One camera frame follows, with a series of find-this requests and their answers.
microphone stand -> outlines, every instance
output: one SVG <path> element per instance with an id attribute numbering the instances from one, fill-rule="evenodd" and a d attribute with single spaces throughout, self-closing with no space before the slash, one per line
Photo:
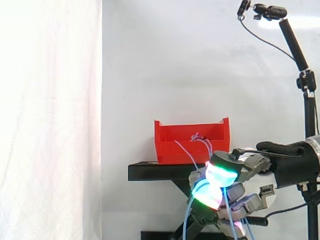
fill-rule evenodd
<path id="1" fill-rule="evenodd" d="M 307 61 L 301 51 L 299 43 L 295 37 L 295 34 L 289 24 L 288 19 L 282 19 L 279 22 L 279 26 L 283 33 L 283 36 L 288 44 L 296 65 L 300 71 L 299 78 L 296 80 L 297 87 L 303 92 L 304 99 L 304 128 L 305 137 L 311 137 L 316 134 L 315 128 L 315 90 L 316 80 L 315 74 L 312 70 L 308 69 Z M 314 176 L 314 182 L 317 181 L 316 174 Z M 306 202 L 310 201 L 310 196 L 317 191 L 316 183 L 308 183 L 298 185 L 298 190 L 301 191 L 302 196 Z M 317 204 L 309 204 L 307 206 L 307 219 L 308 219 L 308 239 L 319 240 L 318 230 L 318 206 Z"/>

robot finger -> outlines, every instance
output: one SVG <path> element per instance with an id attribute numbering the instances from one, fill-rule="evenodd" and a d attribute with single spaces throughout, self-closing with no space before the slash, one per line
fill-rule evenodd
<path id="1" fill-rule="evenodd" d="M 241 182 L 234 183 L 233 185 L 228 187 L 226 190 L 228 202 L 234 203 L 239 198 L 241 198 L 245 194 L 245 192 L 246 192 L 245 187 Z M 220 206 L 225 206 L 225 205 L 226 205 L 225 198 L 223 198 Z"/>
<path id="2" fill-rule="evenodd" d="M 233 222 L 234 230 L 238 239 L 246 236 L 246 230 L 240 221 Z M 233 237 L 232 227 L 229 220 L 219 219 L 217 223 L 219 230 L 228 237 Z"/>
<path id="3" fill-rule="evenodd" d="M 232 220 L 239 221 L 245 218 L 247 215 L 258 211 L 261 204 L 262 201 L 257 194 L 245 196 L 230 206 Z M 229 219 L 228 211 L 225 206 L 221 206 L 217 214 L 219 219 Z"/>

black clamp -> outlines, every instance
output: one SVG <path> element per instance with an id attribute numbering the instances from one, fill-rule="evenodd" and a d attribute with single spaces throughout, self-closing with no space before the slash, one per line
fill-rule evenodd
<path id="1" fill-rule="evenodd" d="M 296 80 L 296 85 L 298 89 L 303 92 L 309 89 L 310 92 L 314 92 L 317 89 L 315 73 L 312 70 L 306 70 L 305 73 L 302 71 L 299 74 L 299 78 Z"/>

red box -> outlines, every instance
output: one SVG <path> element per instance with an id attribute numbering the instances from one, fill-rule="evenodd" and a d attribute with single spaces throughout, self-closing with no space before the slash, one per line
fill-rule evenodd
<path id="1" fill-rule="evenodd" d="M 208 149 L 201 141 L 191 141 L 191 137 L 198 133 L 212 144 L 213 151 L 230 151 L 229 118 L 221 123 L 167 125 L 154 121 L 154 141 L 156 157 L 159 164 L 192 164 L 192 160 L 175 142 L 178 141 L 194 158 L 198 164 L 209 160 Z"/>

black cable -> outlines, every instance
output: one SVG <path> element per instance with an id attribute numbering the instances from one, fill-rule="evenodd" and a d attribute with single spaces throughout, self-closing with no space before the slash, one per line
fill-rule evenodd
<path id="1" fill-rule="evenodd" d="M 279 51 L 281 51 L 282 53 L 284 53 L 285 55 L 287 55 L 289 58 L 291 58 L 293 61 L 296 61 L 293 56 L 291 56 L 291 55 L 290 55 L 289 53 L 287 53 L 286 51 L 282 50 L 280 47 L 272 44 L 271 42 L 268 42 L 268 41 L 262 39 L 261 37 L 257 36 L 257 35 L 254 34 L 252 31 L 250 31 L 250 30 L 245 26 L 245 24 L 243 23 L 243 20 L 244 20 L 244 19 L 245 19 L 245 16 L 244 16 L 244 15 L 238 16 L 238 20 L 240 21 L 241 25 L 242 25 L 242 26 L 244 27 L 244 29 L 247 30 L 251 35 L 253 35 L 255 38 L 259 39 L 260 41 L 264 42 L 265 44 L 268 44 L 268 45 L 270 45 L 270 46 L 278 49 Z"/>
<path id="2" fill-rule="evenodd" d="M 272 157 L 279 157 L 279 158 L 300 158 L 301 156 L 291 156 L 291 155 L 284 155 L 280 153 L 273 153 L 267 151 L 257 151 L 257 150 L 245 150 L 245 153 L 253 153 L 253 154 L 261 154 L 261 155 L 268 155 Z"/>
<path id="3" fill-rule="evenodd" d="M 316 131 L 317 131 L 317 134 L 320 135 L 316 95 L 314 95 L 314 113 L 315 113 Z"/>
<path id="4" fill-rule="evenodd" d="M 267 214 L 264 218 L 267 219 L 267 218 L 269 218 L 269 217 L 271 217 L 273 215 L 276 215 L 276 214 L 282 214 L 282 213 L 287 213 L 287 212 L 290 212 L 290 211 L 293 211 L 293 210 L 297 210 L 297 209 L 300 209 L 300 208 L 303 208 L 303 207 L 307 206 L 308 204 L 309 203 L 306 202 L 306 203 L 298 205 L 298 206 L 290 207 L 290 208 L 279 210 L 279 211 L 274 211 L 274 212 L 271 212 L 271 213 Z"/>

